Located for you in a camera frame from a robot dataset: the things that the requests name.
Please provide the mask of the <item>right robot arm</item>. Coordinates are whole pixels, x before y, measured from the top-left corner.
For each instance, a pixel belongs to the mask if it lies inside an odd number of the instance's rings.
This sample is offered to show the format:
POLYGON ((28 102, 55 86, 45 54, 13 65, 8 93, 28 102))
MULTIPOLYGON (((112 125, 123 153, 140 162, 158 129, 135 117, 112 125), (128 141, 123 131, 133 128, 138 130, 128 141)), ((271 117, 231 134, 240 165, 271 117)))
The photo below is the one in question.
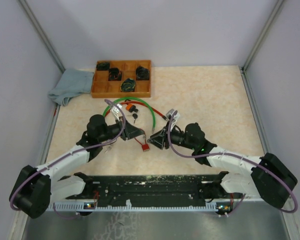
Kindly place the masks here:
POLYGON ((241 193, 260 197, 277 209, 282 209, 288 198, 296 199, 293 189, 298 180, 276 155, 267 152, 264 156, 248 156, 226 150, 208 141, 198 123, 188 124, 184 131, 166 125, 147 142, 161 150, 171 145, 190 149, 199 164, 225 170, 213 185, 219 198, 241 193))

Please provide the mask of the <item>orange black padlock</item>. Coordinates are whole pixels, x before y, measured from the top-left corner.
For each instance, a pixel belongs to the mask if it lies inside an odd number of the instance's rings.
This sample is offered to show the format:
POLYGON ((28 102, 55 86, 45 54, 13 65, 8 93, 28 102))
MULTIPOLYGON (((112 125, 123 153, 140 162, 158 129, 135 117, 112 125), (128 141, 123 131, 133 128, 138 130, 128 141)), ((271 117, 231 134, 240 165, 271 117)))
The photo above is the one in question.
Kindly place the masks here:
POLYGON ((128 103, 126 106, 126 110, 129 111, 130 113, 137 113, 139 110, 137 109, 137 107, 132 104, 132 103, 128 103))

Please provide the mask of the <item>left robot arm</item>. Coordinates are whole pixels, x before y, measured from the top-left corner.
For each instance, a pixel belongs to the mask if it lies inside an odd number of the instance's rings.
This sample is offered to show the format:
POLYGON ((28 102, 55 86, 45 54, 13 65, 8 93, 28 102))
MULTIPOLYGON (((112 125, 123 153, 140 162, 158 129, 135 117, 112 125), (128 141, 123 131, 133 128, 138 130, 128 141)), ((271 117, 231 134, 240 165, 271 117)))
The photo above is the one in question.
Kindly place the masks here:
POLYGON ((145 131, 130 124, 123 116, 107 125, 105 117, 95 114, 86 126, 81 139, 66 153, 54 160, 32 167, 23 167, 9 196, 10 207, 30 218, 40 217, 47 208, 74 195, 87 199, 94 186, 83 173, 66 175, 93 160, 103 149, 118 138, 128 141, 145 135, 145 131))

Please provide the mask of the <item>red cable padlock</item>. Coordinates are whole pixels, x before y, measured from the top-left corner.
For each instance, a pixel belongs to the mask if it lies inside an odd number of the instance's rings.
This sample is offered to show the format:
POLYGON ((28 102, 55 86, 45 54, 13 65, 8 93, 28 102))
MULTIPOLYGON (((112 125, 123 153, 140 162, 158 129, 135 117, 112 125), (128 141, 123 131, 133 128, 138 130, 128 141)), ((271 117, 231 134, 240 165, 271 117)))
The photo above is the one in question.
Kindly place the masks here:
POLYGON ((142 140, 139 140, 138 138, 134 138, 134 140, 141 145, 142 151, 143 152, 148 152, 150 150, 150 146, 147 143, 147 140, 144 140, 142 137, 142 140))

